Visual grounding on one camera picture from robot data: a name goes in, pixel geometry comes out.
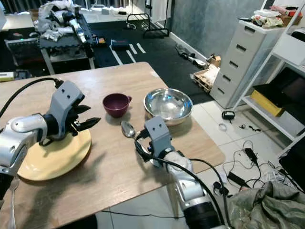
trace metal spoon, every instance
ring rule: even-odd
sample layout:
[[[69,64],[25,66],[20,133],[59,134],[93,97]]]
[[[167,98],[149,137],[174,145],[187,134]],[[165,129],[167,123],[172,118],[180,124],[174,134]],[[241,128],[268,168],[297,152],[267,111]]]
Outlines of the metal spoon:
[[[16,176],[10,184],[11,190],[11,212],[10,212],[10,223],[8,229],[16,229],[15,211],[14,211],[14,196],[15,190],[19,186],[19,177]]]
[[[135,138],[135,129],[129,122],[121,121],[121,128],[125,137]]]

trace fork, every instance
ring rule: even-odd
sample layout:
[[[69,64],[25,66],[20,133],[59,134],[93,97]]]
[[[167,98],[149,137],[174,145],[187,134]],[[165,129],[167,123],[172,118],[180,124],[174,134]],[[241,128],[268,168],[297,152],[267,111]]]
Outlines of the fork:
[[[11,190],[11,212],[10,212],[10,222],[8,229],[16,229],[16,221],[15,221],[15,211],[14,211],[14,196],[15,190],[19,186],[19,177],[16,176],[10,184]]]

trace metal bowl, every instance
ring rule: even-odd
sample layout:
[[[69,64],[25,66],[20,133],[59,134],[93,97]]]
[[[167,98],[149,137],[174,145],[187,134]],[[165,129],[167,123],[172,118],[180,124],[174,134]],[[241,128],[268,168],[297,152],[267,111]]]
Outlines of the metal bowl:
[[[160,88],[149,92],[144,98],[144,107],[150,117],[161,116],[166,125],[178,125],[191,114],[193,103],[183,92]]]

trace purple cup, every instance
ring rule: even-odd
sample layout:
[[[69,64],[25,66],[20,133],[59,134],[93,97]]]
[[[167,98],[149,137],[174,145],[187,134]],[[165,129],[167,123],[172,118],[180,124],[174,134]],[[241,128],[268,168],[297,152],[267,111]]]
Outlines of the purple cup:
[[[126,113],[131,100],[130,96],[124,94],[109,94],[103,99],[103,106],[110,116],[120,118]]]

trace white tape line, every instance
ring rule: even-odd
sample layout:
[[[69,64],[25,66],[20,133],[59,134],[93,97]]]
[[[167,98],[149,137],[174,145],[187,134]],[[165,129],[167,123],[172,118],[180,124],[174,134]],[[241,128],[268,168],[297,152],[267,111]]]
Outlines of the white tape line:
[[[118,54],[116,53],[116,51],[112,50],[111,45],[109,45],[109,48],[110,48],[111,52],[113,53],[116,61],[119,63],[119,65],[123,65],[123,63],[122,63],[121,59],[119,58]]]
[[[136,63],[135,59],[132,56],[132,53],[129,50],[126,50],[127,54],[129,55],[130,59],[132,60],[132,62]]]
[[[133,54],[138,54],[138,52],[134,48],[133,44],[129,44],[129,46],[130,46],[130,49],[132,50]]]
[[[142,48],[142,46],[139,43],[137,43],[137,46],[142,53],[146,53],[145,50]]]

